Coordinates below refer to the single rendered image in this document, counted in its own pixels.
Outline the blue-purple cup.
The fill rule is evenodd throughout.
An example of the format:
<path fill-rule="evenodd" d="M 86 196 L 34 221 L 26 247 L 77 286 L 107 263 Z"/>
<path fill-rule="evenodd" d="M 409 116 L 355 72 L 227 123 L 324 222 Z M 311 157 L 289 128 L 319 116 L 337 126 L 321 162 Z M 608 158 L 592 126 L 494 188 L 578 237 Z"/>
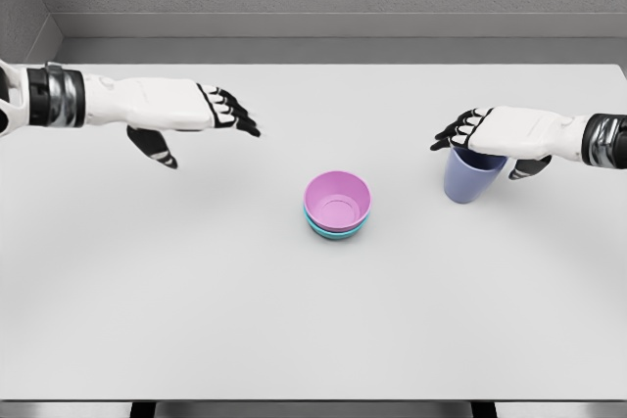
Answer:
<path fill-rule="evenodd" d="M 475 201 L 494 183 L 506 162 L 504 156 L 453 147 L 445 167 L 445 194 L 458 204 Z"/>

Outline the teal bowl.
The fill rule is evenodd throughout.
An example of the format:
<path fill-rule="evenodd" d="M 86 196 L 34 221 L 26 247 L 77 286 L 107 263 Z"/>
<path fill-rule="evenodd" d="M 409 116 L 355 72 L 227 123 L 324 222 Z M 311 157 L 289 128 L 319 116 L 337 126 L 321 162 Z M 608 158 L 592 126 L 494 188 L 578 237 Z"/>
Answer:
<path fill-rule="evenodd" d="M 314 221 L 311 219 L 310 215 L 306 211 L 304 211 L 304 216 L 305 216 L 307 223 L 309 224 L 310 228 L 313 230 L 314 233 L 316 233 L 317 235 L 321 236 L 324 239 L 331 240 L 331 241 L 345 240 L 345 239 L 353 237 L 368 222 L 368 216 L 367 216 L 360 224 L 358 224 L 355 228 L 351 230 L 344 231 L 344 232 L 331 232 L 316 225 Z"/>

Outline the pink bowl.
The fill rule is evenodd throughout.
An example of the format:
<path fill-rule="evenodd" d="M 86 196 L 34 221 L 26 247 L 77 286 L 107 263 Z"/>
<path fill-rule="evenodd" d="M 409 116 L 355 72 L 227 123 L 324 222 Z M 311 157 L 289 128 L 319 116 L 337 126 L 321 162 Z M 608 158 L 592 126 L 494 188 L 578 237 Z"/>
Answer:
<path fill-rule="evenodd" d="M 331 233 L 344 233 L 366 221 L 372 195 L 361 177 L 348 171 L 331 170 L 308 183 L 303 205 L 305 213 L 317 227 Z"/>

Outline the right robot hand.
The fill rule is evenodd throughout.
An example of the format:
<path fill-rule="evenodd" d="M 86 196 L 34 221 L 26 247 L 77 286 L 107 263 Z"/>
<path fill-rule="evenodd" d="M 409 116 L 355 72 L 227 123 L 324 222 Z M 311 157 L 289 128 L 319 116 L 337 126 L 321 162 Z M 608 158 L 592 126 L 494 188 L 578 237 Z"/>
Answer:
<path fill-rule="evenodd" d="M 519 180 L 537 175 L 554 156 L 575 158 L 564 137 L 564 119 L 556 113 L 501 106 L 462 113 L 435 135 L 430 149 L 453 147 L 514 159 L 508 178 Z"/>

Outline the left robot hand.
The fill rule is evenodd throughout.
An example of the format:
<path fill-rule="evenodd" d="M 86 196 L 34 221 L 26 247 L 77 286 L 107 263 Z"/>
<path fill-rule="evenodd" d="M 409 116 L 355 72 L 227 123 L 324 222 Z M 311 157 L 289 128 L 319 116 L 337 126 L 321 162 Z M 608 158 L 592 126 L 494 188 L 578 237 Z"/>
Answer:
<path fill-rule="evenodd" d="M 144 98 L 125 118 L 126 135 L 149 159 L 176 169 L 178 163 L 163 135 L 165 130 L 200 132 L 233 128 L 253 137 L 257 123 L 230 92 L 190 79 L 146 79 L 140 82 Z"/>

